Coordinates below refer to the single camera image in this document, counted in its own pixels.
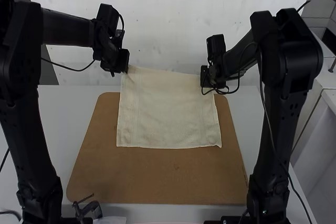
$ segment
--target black cable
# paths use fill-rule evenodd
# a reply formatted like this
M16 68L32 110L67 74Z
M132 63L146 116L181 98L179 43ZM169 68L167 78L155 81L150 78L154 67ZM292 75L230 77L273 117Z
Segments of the black cable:
M120 20L121 20L122 30L124 31L125 23L124 23L124 19L122 18L121 14L119 14L119 18L120 18Z
M2 162L1 162L1 165L0 165L0 173L1 173L1 171L2 171L2 168L4 167L4 164L5 164L5 162L6 162L6 159L7 159L8 154L9 154L9 149L7 149L7 151L6 151L6 153L5 153L5 156L4 156L4 158L2 159Z
M304 4L301 5L301 6L299 7L299 9L297 9L296 11L297 11L297 12L301 11L301 9L304 8L307 4L309 4L310 1L311 1L311 0L307 0L306 2L304 2Z
M14 215L18 221L21 221L21 215L17 211L13 210L0 211L0 215Z
M247 208L246 208L246 210L243 212L243 214L241 215L241 218L239 219L239 222L238 222L238 224L240 224L241 223L241 220L247 215Z
M47 59L42 58L42 57L41 57L41 60L43 60L43 61L45 61L45 62L48 62L48 63L50 63L50 64L53 64L53 65L55 65L55 66L57 66L57 67L65 68L65 69L67 69L67 70L71 70L71 71L74 71L74 72L82 72L82 71L88 69L88 68L95 62L95 60L93 60L90 64L88 64L86 67L84 67L84 68L82 68L82 69L74 69L74 68L69 68L69 67L67 67L67 66L63 66L63 65L61 65L61 64L52 62L51 60L47 60Z
M285 165L283 164L283 162L280 160L278 154L277 154L277 151L275 150L275 146L274 146L274 139L273 139L273 133L272 133L272 129L271 129L271 124L270 124L270 120L269 120L269 116L268 116L268 113L267 113L267 110L266 110L266 105L265 105L265 98L264 98L264 92L263 92L263 85L262 85L262 81L261 81L261 76L263 74L263 63L262 63L262 56L260 56L260 78L259 78L259 87L260 87L260 96L261 96L261 101L262 101L262 106L264 107L264 111L265 111L265 115L266 115L266 119L267 119L267 123L268 123L268 127L269 127L269 134L270 134L270 139L271 139L271 145L272 145L272 150L274 152L274 155L275 157L277 158L278 162L280 163L283 171L286 173L287 177L288 177L288 180L290 182L290 186L293 190L293 192L296 194L296 196L299 198L305 212L306 212L306 215L307 215L307 218L309 220L309 223L312 224L312 221L310 219L310 216L309 216L309 213L308 213L308 210L306 208L306 205L304 204L301 196L299 195L299 193L295 190L294 188L294 184L293 184L293 181L292 181L292 178L290 177L290 174L289 172L287 171Z
M7 151L5 153L5 156L2 159L2 162L1 162L1 165L0 165L0 173L2 171L2 168L5 165L8 154L9 154L9 148L7 149ZM13 211L13 210L0 211L0 215L14 215L18 219L18 221L21 221L21 215L18 212Z

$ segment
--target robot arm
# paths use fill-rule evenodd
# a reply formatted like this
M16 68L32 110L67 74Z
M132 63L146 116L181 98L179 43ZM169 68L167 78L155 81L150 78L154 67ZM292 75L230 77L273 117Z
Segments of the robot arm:
M223 35L208 38L211 65L208 69L201 67L201 83L206 78L208 87L222 88L226 81L237 79L239 71L242 76L258 63L265 85L266 111L257 163L249 178L250 217L242 223L288 223L290 154L299 114L322 68L323 55L319 43L293 8L280 10L276 17L270 12L255 12L250 21L251 30L228 52ZM238 223L240 217L223 216L222 223L224 219L230 224Z
M97 18L88 20L13 0L0 0L0 10L0 122L16 169L24 223L78 223L61 218L62 186L41 124L41 45L91 47L93 58L112 76L127 72L124 30L117 30L120 15L101 4Z

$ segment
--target towel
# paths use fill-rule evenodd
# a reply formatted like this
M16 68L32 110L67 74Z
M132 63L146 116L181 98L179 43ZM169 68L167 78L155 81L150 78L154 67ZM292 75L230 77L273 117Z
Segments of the towel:
M117 146L222 146L214 95L199 76L129 66L121 78Z

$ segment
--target white cloth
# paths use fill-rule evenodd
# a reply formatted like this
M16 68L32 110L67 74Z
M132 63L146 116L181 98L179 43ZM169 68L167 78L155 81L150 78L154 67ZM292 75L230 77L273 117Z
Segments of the white cloth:
M117 146L222 146L214 95L199 76L129 66L121 78Z

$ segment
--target white panel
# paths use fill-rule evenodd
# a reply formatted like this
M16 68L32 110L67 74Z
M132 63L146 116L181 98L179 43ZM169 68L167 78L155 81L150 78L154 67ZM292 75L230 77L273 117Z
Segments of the white panel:
M327 27L329 18L303 18L308 27Z
M321 191L321 187L315 187L307 196L307 201L314 213L317 223L336 223L336 216L333 214L335 206L331 204L328 194Z
M333 0L311 0L311 2L305 6L302 16L329 18L334 6L335 1Z
M317 28L317 27L314 27L314 28L311 28L310 29L313 33L315 33L315 35L317 37L319 37L320 39L322 39L323 37L323 34L324 34L324 31L326 30L325 28Z
M336 155L334 117L324 99L320 99L293 151L291 163L305 195L311 192Z
M327 28L336 35L336 22L332 19L329 20Z
M335 9L331 14L331 19L336 22L336 10Z
M336 115L336 89L324 90L322 92L322 97Z
M112 4L125 20L124 47L130 51L130 64L199 73L207 63L206 38L223 33L227 49L250 29L250 15L257 10L298 8L305 0L32 0L42 7L73 15L94 18L100 3ZM48 47L56 62L88 63L92 50ZM97 84L104 80L100 69L85 78L55 68L59 82Z

